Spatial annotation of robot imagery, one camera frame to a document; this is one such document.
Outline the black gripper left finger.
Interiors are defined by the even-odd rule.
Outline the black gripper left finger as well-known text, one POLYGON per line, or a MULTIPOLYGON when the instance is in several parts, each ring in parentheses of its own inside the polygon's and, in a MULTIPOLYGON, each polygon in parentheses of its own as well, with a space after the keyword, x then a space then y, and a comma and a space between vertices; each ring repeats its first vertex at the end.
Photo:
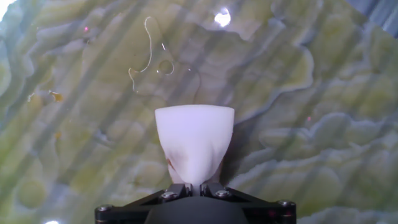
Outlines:
POLYGON ((185 184, 172 184, 165 190, 127 205, 100 205, 95 208, 95 224, 145 223, 152 208, 189 196, 192 196, 190 187, 186 187, 185 184))

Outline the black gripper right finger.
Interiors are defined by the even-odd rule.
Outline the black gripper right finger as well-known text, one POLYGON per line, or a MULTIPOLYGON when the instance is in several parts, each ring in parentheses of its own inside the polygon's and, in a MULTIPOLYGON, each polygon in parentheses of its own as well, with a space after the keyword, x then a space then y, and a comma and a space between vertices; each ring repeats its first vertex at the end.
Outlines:
POLYGON ((202 184, 201 196, 237 205, 248 223, 296 224, 296 203, 290 200, 267 202, 220 183, 202 184))

